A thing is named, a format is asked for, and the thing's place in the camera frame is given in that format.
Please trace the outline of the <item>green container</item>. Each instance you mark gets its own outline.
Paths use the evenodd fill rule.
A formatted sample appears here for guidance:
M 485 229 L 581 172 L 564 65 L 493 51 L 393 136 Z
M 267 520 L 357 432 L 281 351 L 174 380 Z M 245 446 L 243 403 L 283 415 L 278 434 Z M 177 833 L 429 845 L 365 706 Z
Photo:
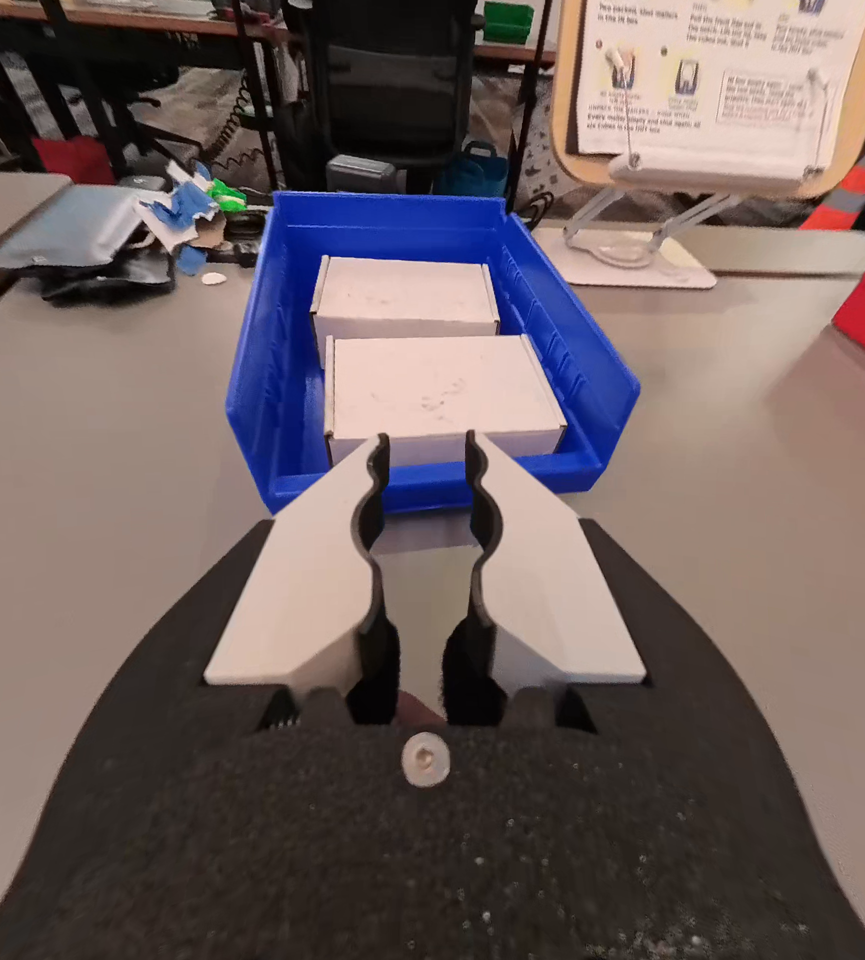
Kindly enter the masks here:
M 533 30 L 535 8 L 526 2 L 484 1 L 482 18 L 484 42 L 526 46 Z

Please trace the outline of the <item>printed instruction sheet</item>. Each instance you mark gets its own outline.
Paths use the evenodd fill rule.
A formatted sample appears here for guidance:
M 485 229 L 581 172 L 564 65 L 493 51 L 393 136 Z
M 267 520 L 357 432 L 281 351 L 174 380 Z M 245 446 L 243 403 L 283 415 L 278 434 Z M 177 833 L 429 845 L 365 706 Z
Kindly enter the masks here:
M 831 162 L 865 1 L 586 2 L 577 151 Z

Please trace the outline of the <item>grey storage box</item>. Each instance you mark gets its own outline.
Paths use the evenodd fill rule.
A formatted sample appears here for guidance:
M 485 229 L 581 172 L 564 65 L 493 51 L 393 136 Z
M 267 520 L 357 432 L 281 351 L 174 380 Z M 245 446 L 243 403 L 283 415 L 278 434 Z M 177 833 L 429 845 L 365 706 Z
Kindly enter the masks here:
M 401 193 L 399 171 L 394 164 L 373 158 L 340 153 L 326 164 L 328 191 L 354 194 Z

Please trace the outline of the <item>wooden document stand white base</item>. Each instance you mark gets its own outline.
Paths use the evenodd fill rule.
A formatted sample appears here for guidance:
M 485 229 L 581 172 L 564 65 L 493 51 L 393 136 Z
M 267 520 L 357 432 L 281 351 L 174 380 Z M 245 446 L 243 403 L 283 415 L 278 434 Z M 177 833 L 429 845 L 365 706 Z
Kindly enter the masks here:
M 563 2 L 559 15 L 550 136 L 566 173 L 598 192 L 560 230 L 538 227 L 537 245 L 576 286 L 709 290 L 710 270 L 678 234 L 751 198 L 801 200 L 837 186 L 865 140 L 865 29 L 845 90 L 834 153 L 826 165 L 698 150 L 580 154 L 576 92 L 586 2 Z

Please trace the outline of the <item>black pouch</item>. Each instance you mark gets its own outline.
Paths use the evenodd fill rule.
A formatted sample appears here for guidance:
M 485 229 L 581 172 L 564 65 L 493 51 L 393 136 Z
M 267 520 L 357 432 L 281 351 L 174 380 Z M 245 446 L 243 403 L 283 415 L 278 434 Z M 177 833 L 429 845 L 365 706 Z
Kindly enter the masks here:
M 173 292 L 175 273 L 174 259 L 162 246 L 131 247 L 104 265 L 43 271 L 40 297 L 59 306 L 136 303 Z

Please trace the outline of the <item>red bag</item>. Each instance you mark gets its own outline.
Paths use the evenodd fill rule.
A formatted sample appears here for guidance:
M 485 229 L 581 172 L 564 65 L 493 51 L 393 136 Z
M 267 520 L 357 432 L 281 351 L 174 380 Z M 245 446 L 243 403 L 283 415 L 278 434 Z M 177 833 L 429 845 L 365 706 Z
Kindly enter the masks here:
M 46 173 L 66 176 L 76 185 L 117 183 L 107 151 L 96 138 L 80 134 L 60 140 L 33 138 L 31 143 Z

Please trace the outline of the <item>white cardboard box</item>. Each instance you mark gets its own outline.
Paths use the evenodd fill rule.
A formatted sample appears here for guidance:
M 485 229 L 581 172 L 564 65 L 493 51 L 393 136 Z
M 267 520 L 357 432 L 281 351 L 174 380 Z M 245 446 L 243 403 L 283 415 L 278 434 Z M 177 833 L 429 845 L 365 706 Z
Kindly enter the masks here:
M 391 467 L 460 462 L 469 430 L 513 458 L 558 452 L 567 418 L 527 335 L 328 337 L 323 435 L 331 467 L 384 434 Z
M 321 368 L 328 338 L 475 337 L 500 329 L 485 263 L 324 254 L 309 318 Z

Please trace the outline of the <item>blue plastic bin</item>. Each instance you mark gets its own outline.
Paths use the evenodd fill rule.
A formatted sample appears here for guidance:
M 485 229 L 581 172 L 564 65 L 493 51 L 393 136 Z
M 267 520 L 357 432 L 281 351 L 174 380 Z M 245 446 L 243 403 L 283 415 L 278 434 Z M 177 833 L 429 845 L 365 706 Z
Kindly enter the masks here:
M 263 504 L 276 514 L 333 466 L 333 381 L 312 308 L 325 257 L 485 267 L 491 340 L 521 348 L 564 424 L 518 462 L 555 494 L 607 469 L 642 386 L 578 295 L 500 198 L 279 191 L 267 216 L 225 409 Z

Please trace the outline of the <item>small black device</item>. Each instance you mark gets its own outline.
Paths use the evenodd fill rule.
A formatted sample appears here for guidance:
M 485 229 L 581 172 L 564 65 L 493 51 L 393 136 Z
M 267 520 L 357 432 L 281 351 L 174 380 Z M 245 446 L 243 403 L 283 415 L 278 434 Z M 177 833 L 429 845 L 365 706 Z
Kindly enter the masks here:
M 256 266 L 268 212 L 248 208 L 226 214 L 224 241 L 229 244 L 229 253 L 238 266 L 245 269 Z

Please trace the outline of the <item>crumpled blue tape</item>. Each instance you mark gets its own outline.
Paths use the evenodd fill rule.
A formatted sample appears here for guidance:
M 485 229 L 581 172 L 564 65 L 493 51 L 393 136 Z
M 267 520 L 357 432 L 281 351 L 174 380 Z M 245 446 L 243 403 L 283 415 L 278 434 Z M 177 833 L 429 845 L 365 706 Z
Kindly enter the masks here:
M 199 229 L 208 227 L 221 213 L 219 205 L 192 181 L 181 183 L 165 198 L 136 201 L 140 221 L 170 255 L 178 271 L 198 276 L 207 253 L 194 246 Z

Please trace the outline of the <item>wooden workbench with black legs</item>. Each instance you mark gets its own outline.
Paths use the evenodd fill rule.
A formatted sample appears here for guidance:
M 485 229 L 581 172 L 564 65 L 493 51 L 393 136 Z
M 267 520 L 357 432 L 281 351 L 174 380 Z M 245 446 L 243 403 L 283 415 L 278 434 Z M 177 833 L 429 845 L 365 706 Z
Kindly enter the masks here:
M 199 12 L 185 7 L 180 10 L 168 8 L 166 2 L 128 2 L 125 5 L 118 2 L 12 2 L 0 1 L 0 20 L 28 21 L 47 25 L 54 30 L 56 44 L 60 41 L 73 44 L 71 53 L 60 53 L 58 46 L 54 51 L 46 51 L 47 55 L 72 58 L 81 53 L 77 44 L 86 44 L 87 41 L 99 43 L 99 40 L 85 32 L 91 30 L 117 31 L 119 33 L 140 33 L 143 35 L 170 35 L 177 37 L 222 38 L 225 47 L 229 47 L 223 56 L 225 60 L 232 58 L 229 63 L 218 53 L 199 56 L 202 63 L 196 61 L 193 52 L 179 53 L 173 51 L 179 66 L 201 66 L 208 68 L 223 68 L 244 70 L 250 80 L 259 81 L 258 60 L 252 47 L 247 50 L 248 42 L 262 46 L 262 54 L 268 66 L 268 73 L 264 76 L 274 79 L 276 94 L 271 95 L 272 101 L 278 104 L 281 99 L 281 78 L 275 63 L 270 60 L 272 47 L 286 47 L 290 43 L 302 44 L 300 33 L 289 32 L 282 13 L 269 22 L 247 22 L 244 13 L 236 20 L 237 14 L 225 15 L 225 19 L 215 11 Z M 548 31 L 550 11 L 552 7 L 559 8 L 559 2 L 545 2 L 540 17 L 539 33 L 534 47 L 509 44 L 488 43 L 477 41 L 474 44 L 474 63 L 485 67 L 522 67 L 522 81 L 519 89 L 520 102 L 527 102 L 532 97 L 535 106 L 535 89 L 538 73 L 543 69 L 555 67 L 557 53 L 555 45 L 546 50 L 546 33 Z M 532 122 L 532 114 L 513 124 L 510 135 L 509 172 L 506 183 L 507 210 L 513 210 L 516 199 L 520 171 L 525 151 L 526 134 L 523 132 Z

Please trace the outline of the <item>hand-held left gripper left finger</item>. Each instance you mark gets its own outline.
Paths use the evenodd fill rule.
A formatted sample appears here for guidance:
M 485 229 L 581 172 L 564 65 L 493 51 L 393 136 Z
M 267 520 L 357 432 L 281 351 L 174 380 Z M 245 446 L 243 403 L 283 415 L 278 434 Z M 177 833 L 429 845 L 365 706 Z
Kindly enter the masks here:
M 210 687 L 283 686 L 351 693 L 398 659 L 382 571 L 391 441 L 368 437 L 272 519 L 203 680 Z

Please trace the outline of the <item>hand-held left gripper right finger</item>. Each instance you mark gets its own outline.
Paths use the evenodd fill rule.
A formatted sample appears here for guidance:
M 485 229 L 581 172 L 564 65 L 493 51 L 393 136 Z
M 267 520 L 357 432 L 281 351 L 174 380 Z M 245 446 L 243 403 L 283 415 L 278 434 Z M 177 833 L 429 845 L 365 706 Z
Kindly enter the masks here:
M 471 530 L 465 649 L 511 697 L 571 685 L 639 685 L 647 668 L 576 512 L 499 449 L 466 435 Z

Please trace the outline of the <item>silver plastic pouch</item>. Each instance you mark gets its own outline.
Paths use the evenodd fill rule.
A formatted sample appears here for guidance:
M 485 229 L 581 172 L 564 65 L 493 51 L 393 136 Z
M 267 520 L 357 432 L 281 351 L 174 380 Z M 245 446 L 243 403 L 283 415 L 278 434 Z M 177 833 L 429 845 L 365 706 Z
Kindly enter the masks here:
M 0 239 L 0 270 L 109 264 L 142 222 L 139 203 L 164 197 L 126 186 L 68 186 Z

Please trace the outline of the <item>black office chair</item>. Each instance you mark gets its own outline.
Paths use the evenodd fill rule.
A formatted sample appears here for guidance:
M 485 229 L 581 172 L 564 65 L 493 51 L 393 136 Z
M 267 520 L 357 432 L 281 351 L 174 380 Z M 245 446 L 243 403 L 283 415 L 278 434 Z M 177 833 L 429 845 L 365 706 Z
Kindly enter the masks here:
M 328 161 L 381 162 L 433 191 L 469 130 L 470 1 L 315 1 L 302 13 L 311 108 Z

